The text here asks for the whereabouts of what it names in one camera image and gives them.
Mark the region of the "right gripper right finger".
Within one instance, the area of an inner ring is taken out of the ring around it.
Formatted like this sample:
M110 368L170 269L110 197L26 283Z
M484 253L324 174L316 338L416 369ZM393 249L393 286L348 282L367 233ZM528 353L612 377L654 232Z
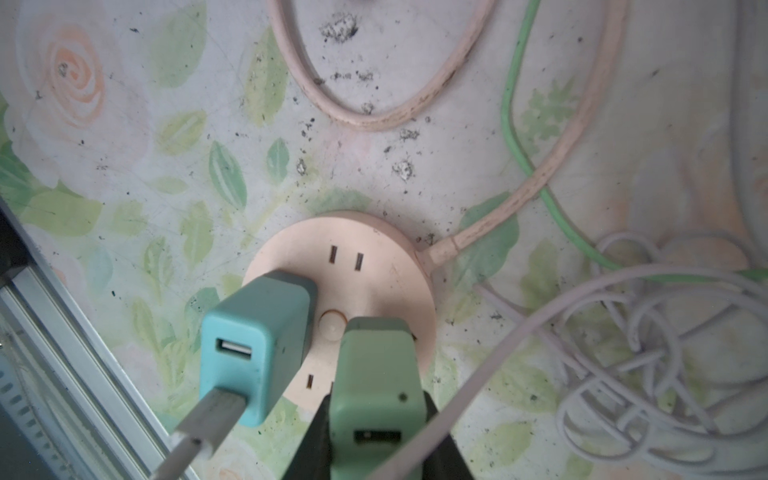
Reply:
M423 480L473 480L464 457L448 434L422 463Z

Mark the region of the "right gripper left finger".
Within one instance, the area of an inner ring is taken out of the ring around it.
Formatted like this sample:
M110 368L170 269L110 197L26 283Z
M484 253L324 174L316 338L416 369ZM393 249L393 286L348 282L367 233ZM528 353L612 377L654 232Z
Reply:
M297 451L283 474L283 480L331 479L330 400L331 395L328 394L321 401Z

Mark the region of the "aluminium front rail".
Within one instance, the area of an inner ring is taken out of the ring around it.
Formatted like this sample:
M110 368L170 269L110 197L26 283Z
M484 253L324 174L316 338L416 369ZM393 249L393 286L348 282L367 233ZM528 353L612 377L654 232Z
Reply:
M68 477L147 479L169 436L7 205L1 344Z

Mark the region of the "teal charger adapter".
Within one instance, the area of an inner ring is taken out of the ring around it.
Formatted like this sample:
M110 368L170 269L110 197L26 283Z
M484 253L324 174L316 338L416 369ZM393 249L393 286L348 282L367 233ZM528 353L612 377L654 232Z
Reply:
M264 423L306 358L316 283L274 270L256 277L202 320L200 395L220 388L243 396L239 423Z

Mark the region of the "round pink power socket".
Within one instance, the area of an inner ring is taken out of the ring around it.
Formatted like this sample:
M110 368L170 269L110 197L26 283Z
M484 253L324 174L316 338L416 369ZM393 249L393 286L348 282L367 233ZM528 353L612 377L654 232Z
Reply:
M413 242L391 224L356 211L300 221L264 243L244 279L274 270L311 279L318 288L309 352L284 392L297 407L314 411L330 392L341 338L357 317L404 320L419 370L429 370L437 327L432 282Z

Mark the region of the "green charger adapter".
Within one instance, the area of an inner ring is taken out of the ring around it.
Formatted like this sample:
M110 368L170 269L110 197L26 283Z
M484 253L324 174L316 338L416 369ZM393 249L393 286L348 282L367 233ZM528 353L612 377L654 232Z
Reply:
M352 319L341 340L330 395L330 477L366 478L426 420L408 324L397 318Z

